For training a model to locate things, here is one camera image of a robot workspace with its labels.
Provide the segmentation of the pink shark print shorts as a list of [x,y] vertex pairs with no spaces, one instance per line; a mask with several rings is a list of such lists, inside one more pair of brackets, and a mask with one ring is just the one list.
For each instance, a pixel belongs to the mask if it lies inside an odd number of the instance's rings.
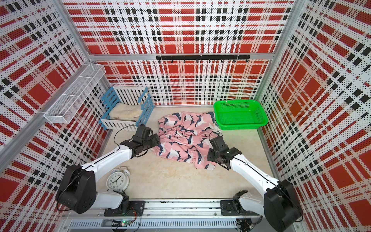
[[196,169],[212,171],[216,163],[207,160],[210,140],[218,136],[214,112],[178,112],[158,120],[160,145],[155,155],[177,162],[194,164]]

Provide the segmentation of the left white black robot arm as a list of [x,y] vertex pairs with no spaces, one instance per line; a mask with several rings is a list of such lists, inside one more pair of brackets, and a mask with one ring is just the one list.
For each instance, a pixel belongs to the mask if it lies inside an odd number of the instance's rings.
[[129,212],[128,195],[118,188],[111,192],[98,192],[97,183],[117,165],[139,158],[158,145],[159,136],[142,124],[130,139],[117,144],[113,151],[92,162],[68,166],[56,193],[57,211],[62,210],[61,206],[77,214],[103,208],[106,217]]

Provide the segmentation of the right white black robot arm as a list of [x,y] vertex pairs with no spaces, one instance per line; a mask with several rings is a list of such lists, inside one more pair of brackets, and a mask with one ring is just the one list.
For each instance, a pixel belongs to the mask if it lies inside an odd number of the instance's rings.
[[211,145],[208,161],[240,174],[259,193],[259,196],[255,196],[247,190],[237,192],[231,201],[221,202],[223,215],[246,216],[255,213],[265,218],[277,232],[283,232],[293,223],[303,220],[303,210],[289,181],[279,181],[266,174],[240,150],[229,148],[221,136],[211,139]]

